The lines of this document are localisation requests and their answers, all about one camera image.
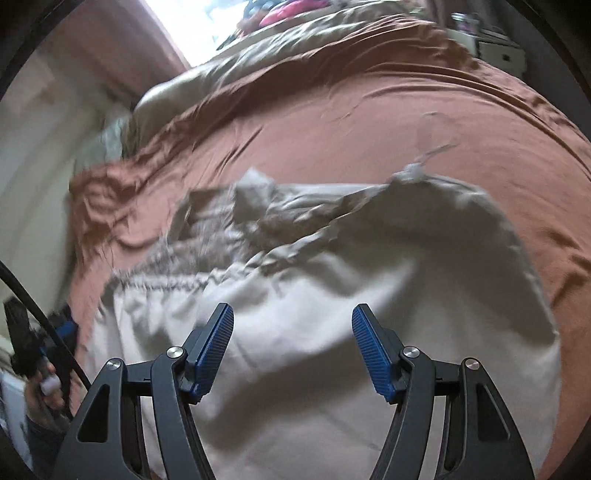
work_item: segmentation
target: white drawer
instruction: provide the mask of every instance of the white drawer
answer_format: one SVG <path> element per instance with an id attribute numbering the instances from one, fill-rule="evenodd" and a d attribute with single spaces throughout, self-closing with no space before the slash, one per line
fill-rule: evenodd
<path id="1" fill-rule="evenodd" d="M 520 48 L 499 45 L 496 43 L 478 42 L 480 58 L 520 79 L 525 73 L 525 52 Z"/>

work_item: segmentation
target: red fabric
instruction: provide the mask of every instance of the red fabric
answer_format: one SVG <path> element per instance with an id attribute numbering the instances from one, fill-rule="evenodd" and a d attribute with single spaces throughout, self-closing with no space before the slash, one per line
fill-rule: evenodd
<path id="1" fill-rule="evenodd" d="M 304 12 L 309 12 L 310 10 L 328 7 L 328 4 L 327 0 L 295 0 L 295 2 L 269 12 L 269 14 L 261 20 L 261 28 L 268 27 L 269 25 L 273 25 L 273 23 L 280 22 L 286 18 L 295 17 Z"/>

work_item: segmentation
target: blue gripper pad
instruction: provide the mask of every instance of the blue gripper pad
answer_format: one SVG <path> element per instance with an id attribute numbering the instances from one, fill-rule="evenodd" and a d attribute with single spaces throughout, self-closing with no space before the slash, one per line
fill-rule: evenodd
<path id="1" fill-rule="evenodd" d="M 232 307 L 226 305 L 217 320 L 212 320 L 215 321 L 213 330 L 195 362 L 195 379 L 191 389 L 191 396 L 196 401 L 200 401 L 204 395 L 211 391 L 217 370 L 222 363 L 224 353 L 226 353 L 228 342 L 234 330 L 234 311 Z"/>
<path id="2" fill-rule="evenodd" d="M 392 360 L 376 334 L 375 328 L 381 329 L 381 327 L 375 318 L 374 323 L 375 325 L 372 325 L 361 305 L 355 307 L 351 324 L 357 346 L 361 351 L 375 391 L 383 395 L 388 403 L 391 403 L 396 393 L 392 385 Z"/>

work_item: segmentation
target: bed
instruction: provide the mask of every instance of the bed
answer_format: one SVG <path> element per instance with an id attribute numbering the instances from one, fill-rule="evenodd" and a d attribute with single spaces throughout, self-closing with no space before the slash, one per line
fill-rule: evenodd
<path id="1" fill-rule="evenodd" d="M 438 135 L 455 136 L 457 146 L 428 170 L 498 202 L 558 323 L 560 409 L 539 472 L 549 478 L 591 413 L 591 211 L 582 201 L 591 145 L 523 82 L 473 59 L 397 2 L 306 20 L 261 32 L 148 92 L 123 129 L 127 159 L 71 181 L 79 361 L 96 348 L 93 322 L 113 270 L 146 258 L 190 191 L 231 184 L 251 167 L 277 183 L 383 183 L 424 152 L 416 132 L 436 111 L 449 118 Z"/>

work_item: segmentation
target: bright window light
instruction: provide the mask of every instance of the bright window light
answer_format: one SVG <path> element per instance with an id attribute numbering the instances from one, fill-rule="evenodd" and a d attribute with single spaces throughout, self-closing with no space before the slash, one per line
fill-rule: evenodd
<path id="1" fill-rule="evenodd" d="M 247 4 L 232 0 L 146 0 L 146 3 L 193 67 L 215 55 L 216 47 L 236 30 Z"/>

